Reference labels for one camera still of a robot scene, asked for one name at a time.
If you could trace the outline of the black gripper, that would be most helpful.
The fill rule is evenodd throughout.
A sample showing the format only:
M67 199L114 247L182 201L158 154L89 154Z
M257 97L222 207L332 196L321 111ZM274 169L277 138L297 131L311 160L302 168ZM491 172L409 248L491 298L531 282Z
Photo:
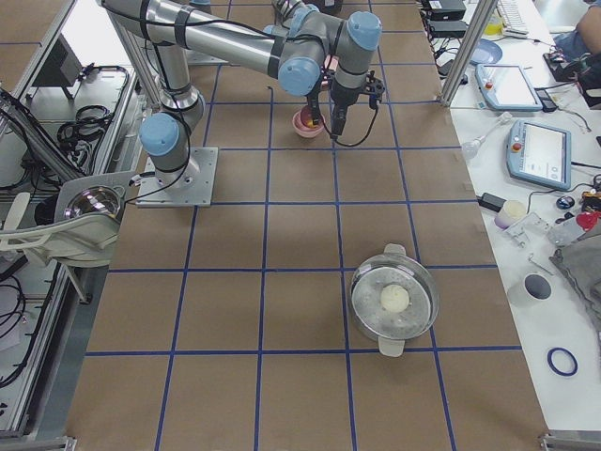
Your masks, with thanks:
M331 113L331 138L339 138L346 126L347 109L354 105L360 95L358 87L346 87L337 80L331 82L331 99L333 101L333 111ZM321 112L318 96L308 96L307 106L309 108L308 118L311 118L317 126L321 125Z

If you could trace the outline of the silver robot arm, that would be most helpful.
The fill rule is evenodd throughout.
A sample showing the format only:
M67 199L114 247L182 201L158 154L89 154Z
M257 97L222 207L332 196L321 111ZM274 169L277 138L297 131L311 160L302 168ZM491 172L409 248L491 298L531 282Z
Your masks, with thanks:
M326 58L335 56L338 65L331 98L342 106L356 103L383 31L380 18L360 10L340 19L302 1L274 1L272 5L286 27L274 29L268 74L288 94L307 96L321 83Z
M276 1L285 26L264 31L206 13L175 1L102 1L111 19L153 47L167 111L200 109L192 87L186 51L196 51L278 81L282 90L307 100L310 118L322 120L319 94L330 92L333 109L328 131L342 135L347 110L361 95L378 109L384 85L370 69L382 34L378 16L356 11L340 19L302 1Z

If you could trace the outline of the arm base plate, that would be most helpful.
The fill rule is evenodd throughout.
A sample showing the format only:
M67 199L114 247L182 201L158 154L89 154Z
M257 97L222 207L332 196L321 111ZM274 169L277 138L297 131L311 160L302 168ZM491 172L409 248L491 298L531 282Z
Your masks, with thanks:
M147 159L145 171L151 177L142 178L135 205L140 208L209 207L219 150L216 147L192 147L190 160L183 172L157 172Z

